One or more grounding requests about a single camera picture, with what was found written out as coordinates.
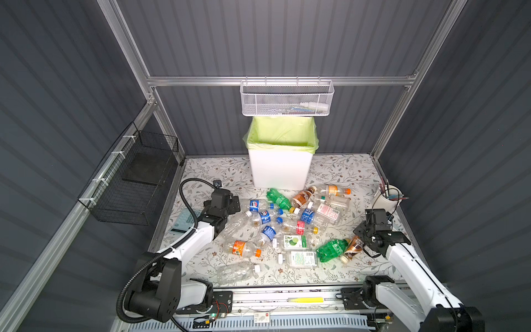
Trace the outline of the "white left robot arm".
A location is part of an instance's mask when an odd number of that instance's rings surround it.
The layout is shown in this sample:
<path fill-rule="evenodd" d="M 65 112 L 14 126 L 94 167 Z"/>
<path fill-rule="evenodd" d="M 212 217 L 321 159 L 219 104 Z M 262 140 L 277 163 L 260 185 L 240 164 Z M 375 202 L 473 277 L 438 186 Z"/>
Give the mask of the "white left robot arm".
<path fill-rule="evenodd" d="M 185 198 L 183 187 L 189 182 L 213 189 L 199 215 Z M 189 210 L 193 226 L 177 241 L 157 253 L 146 252 L 138 260 L 136 272 L 120 291 L 117 317 L 128 324 L 148 320 L 167 322 L 186 308 L 207 311 L 214 301 L 211 282 L 184 278 L 186 264 L 225 229 L 230 215 L 241 210 L 238 196 L 222 188 L 222 181 L 188 178 L 179 185 L 179 195 Z"/>

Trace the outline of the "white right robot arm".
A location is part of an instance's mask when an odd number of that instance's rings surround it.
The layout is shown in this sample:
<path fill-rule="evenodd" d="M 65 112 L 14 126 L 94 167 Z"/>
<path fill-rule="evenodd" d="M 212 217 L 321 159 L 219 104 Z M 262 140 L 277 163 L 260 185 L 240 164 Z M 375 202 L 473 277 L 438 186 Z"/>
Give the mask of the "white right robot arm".
<path fill-rule="evenodd" d="M 388 308 L 410 331 L 485 331 L 475 307 L 466 307 L 431 272 L 403 232 L 392 230 L 384 209 L 365 210 L 366 220 L 354 230 L 363 246 L 387 259 L 416 297 L 413 301 L 387 276 L 367 277 L 362 301 Z"/>

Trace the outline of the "pink label bottle yellow cap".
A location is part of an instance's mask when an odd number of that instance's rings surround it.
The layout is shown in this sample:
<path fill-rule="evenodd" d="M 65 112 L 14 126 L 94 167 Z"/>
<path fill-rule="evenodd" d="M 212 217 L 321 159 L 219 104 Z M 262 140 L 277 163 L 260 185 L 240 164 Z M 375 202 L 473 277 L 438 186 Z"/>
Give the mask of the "pink label bottle yellow cap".
<path fill-rule="evenodd" d="M 282 231 L 289 235 L 317 235 L 319 228 L 298 219 L 285 219 Z"/>

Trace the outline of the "lime label bottle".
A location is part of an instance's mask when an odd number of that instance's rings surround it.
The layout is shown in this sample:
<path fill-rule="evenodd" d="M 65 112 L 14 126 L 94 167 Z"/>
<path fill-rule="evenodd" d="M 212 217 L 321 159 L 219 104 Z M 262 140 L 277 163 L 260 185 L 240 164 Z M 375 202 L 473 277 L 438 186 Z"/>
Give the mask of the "lime label bottle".
<path fill-rule="evenodd" d="M 272 240 L 276 251 L 313 250 L 319 244 L 316 235 L 280 235 Z"/>

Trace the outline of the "brown tea bottle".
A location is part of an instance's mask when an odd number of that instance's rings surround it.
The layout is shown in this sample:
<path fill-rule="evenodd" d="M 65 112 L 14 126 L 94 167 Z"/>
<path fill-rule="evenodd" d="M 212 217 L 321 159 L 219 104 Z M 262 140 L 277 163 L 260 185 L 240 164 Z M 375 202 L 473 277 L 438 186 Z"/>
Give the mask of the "brown tea bottle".
<path fill-rule="evenodd" d="M 363 245 L 362 239 L 355 235 L 349 242 L 347 249 L 340 256 L 341 262 L 348 264 L 356 255 L 363 252 Z"/>

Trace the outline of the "orange label bottle bottom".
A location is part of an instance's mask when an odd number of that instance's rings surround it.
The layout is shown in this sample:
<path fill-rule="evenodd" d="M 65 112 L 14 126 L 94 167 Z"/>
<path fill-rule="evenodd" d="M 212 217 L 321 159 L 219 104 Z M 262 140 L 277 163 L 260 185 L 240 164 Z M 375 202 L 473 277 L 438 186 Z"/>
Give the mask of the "orange label bottle bottom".
<path fill-rule="evenodd" d="M 223 250 L 225 253 L 246 259 L 250 259 L 252 257 L 260 258 L 262 255 L 262 250 L 260 247 L 251 241 L 245 242 L 242 240 L 231 240 L 225 244 Z"/>

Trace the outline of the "clear crushed bottle bottom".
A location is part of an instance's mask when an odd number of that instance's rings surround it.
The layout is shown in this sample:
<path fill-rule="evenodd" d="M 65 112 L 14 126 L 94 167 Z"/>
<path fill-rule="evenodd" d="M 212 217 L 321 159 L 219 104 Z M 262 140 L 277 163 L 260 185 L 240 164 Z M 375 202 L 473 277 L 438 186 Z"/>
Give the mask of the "clear crushed bottle bottom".
<path fill-rule="evenodd" d="M 217 281 L 221 285 L 234 284 L 257 277 L 260 272 L 261 267 L 259 264 L 243 261 L 218 268 Z"/>

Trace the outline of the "clear crushed bottle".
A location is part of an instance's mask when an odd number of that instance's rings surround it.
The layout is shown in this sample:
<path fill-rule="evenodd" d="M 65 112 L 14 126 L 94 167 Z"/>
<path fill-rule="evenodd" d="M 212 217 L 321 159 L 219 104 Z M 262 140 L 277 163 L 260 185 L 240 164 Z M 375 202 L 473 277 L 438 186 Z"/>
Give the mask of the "clear crushed bottle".
<path fill-rule="evenodd" d="M 234 284 L 257 277 L 260 272 L 261 267 L 259 264 L 243 261 L 218 268 L 217 281 L 221 285 Z"/>
<path fill-rule="evenodd" d="M 250 223 L 250 217 L 253 214 L 250 211 L 239 212 L 230 217 L 225 228 L 221 231 L 220 236 L 224 239 L 235 238 L 240 232 L 243 232 Z"/>

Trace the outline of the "red white label bottle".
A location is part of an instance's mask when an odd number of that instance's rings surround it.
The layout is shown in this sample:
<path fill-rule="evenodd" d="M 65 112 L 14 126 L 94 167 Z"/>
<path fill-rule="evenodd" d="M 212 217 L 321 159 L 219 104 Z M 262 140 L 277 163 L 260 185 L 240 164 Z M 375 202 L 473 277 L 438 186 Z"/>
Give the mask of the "red white label bottle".
<path fill-rule="evenodd" d="M 329 206 L 326 203 L 310 202 L 307 208 L 314 211 L 314 219 L 324 220 L 332 224 L 336 224 L 342 216 L 341 210 Z"/>

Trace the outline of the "green label bottle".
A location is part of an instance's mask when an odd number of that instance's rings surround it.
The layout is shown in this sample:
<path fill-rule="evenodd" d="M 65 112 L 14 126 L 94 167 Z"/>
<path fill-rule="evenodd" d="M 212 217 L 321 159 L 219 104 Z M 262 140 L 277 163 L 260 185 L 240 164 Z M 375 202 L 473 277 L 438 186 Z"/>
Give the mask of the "green label bottle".
<path fill-rule="evenodd" d="M 313 251 L 292 250 L 287 253 L 279 253 L 277 259 L 279 264 L 287 264 L 292 268 L 317 267 L 317 256 Z"/>

